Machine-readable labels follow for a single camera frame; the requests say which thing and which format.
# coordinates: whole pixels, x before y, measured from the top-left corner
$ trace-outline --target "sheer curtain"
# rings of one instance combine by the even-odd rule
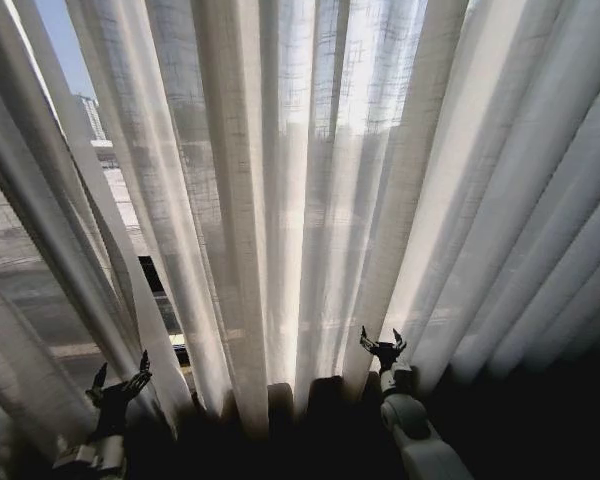
[[[270,385],[299,414],[316,378],[357,398],[362,325],[403,333],[424,393],[600,350],[600,0],[67,5],[210,415],[262,435]],[[149,348],[141,406],[175,428],[186,384],[31,0],[0,2],[7,227],[0,338],[64,400],[15,408],[33,367],[0,340],[0,407],[71,441],[91,365]]]

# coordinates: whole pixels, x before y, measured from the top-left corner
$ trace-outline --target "distant building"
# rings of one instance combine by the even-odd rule
[[[91,140],[106,140],[108,135],[100,120],[98,102],[93,98],[74,95],[80,111],[84,113],[84,121],[91,128]]]

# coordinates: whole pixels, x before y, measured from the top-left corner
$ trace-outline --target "white curtain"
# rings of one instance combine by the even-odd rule
[[[268,385],[298,413],[316,378],[355,399],[362,325],[405,336],[422,392],[600,350],[600,0],[67,4],[209,414],[235,399],[261,435]],[[175,427],[187,387],[76,108],[35,5],[0,2],[0,232],[23,245],[0,239],[0,335],[67,402],[11,408],[31,367],[0,345],[0,406],[79,425],[92,372],[63,358],[128,378],[149,348],[142,405]]]

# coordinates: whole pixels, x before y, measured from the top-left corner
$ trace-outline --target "building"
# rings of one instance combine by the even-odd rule
[[[97,100],[83,95],[74,95],[80,111],[84,112],[84,121],[91,128],[92,140],[106,140],[108,135],[100,120],[99,106]]]

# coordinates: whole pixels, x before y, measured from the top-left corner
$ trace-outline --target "sky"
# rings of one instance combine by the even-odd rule
[[[96,98],[65,0],[36,0],[72,93]]]

